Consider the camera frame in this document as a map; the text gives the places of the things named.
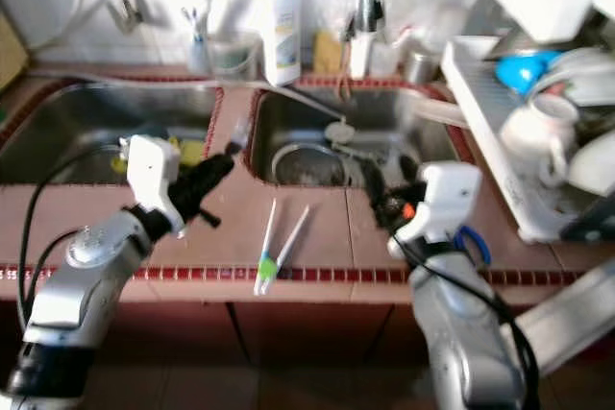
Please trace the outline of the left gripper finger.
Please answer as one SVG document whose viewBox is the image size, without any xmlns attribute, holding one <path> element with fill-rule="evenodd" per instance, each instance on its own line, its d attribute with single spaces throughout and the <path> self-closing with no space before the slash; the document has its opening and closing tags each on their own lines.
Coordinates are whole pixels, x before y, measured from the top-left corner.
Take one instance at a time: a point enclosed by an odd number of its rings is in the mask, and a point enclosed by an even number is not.
<svg viewBox="0 0 615 410">
<path fill-rule="evenodd" d="M 228 148 L 215 153 L 190 168 L 190 195 L 193 198 L 204 198 L 214 190 L 234 169 L 234 156 L 237 150 Z"/>
<path fill-rule="evenodd" d="M 184 201 L 184 224 L 202 221 L 211 229 L 221 226 L 221 218 L 204 208 L 204 198 L 188 198 Z"/>
</svg>

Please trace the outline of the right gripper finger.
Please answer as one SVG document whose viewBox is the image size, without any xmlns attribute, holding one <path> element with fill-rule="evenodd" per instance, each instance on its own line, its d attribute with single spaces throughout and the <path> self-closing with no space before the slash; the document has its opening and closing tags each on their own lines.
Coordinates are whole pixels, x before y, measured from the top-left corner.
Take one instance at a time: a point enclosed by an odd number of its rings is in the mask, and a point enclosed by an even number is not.
<svg viewBox="0 0 615 410">
<path fill-rule="evenodd" d="M 412 189 L 423 185 L 419 179 L 419 163 L 416 158 L 408 153 L 400 153 L 396 160 L 399 180 L 394 182 L 396 189 Z"/>
<path fill-rule="evenodd" d="M 363 178 L 363 187 L 378 229 L 388 230 L 388 198 L 381 166 L 372 159 L 360 158 L 357 160 L 357 169 Z"/>
</svg>

